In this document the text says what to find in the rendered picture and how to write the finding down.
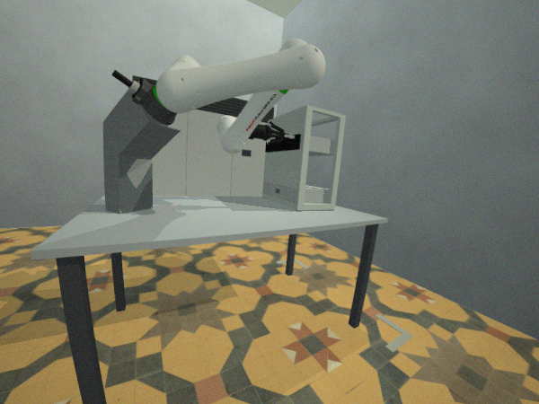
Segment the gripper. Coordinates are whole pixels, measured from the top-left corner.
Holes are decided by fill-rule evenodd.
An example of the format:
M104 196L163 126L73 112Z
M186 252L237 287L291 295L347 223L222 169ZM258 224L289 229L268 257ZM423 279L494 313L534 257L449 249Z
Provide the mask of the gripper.
M275 130L272 130L270 127L275 128L279 132L275 131ZM273 134L276 134L276 135L273 135ZM270 141L268 139L270 139L271 136L281 137L281 138L277 139L277 140ZM283 141L284 138L293 139L293 138L295 138L295 136L291 136L290 134L284 133L284 129L274 125L272 122L268 122L268 125L260 125L260 124L258 124L255 138L264 139L264 141L266 140L267 145L270 145L271 143L274 143L274 142Z

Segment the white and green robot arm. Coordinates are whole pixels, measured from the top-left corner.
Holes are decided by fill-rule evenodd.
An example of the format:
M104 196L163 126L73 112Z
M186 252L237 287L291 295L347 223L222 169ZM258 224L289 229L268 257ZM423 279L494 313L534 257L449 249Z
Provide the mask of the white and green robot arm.
M160 75L155 87L143 77L131 82L116 70L112 76L128 86L134 103L165 125L171 125L177 113L252 94L237 118L226 115L217 122L221 146L236 154L255 138L258 124L288 90L314 87L324 71L320 49L291 39L279 52L220 65L201 66L182 55Z

